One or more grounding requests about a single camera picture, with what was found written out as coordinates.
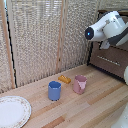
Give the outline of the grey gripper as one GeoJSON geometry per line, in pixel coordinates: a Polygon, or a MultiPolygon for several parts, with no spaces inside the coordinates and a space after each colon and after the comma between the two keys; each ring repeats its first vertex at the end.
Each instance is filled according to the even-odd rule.
{"type": "Polygon", "coordinates": [[[100,45],[101,49],[108,49],[110,47],[110,44],[107,40],[103,41],[100,45]]]}

